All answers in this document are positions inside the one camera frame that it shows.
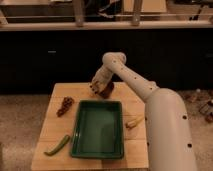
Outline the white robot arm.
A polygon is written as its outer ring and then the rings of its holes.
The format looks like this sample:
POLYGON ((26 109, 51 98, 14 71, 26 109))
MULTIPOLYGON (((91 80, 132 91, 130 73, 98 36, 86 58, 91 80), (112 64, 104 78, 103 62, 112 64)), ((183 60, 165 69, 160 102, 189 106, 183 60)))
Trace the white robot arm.
POLYGON ((198 171, 188 114, 181 96, 142 77, 126 65, 122 52, 107 52, 91 81, 95 94, 106 92, 116 74, 145 103, 149 171, 198 171))

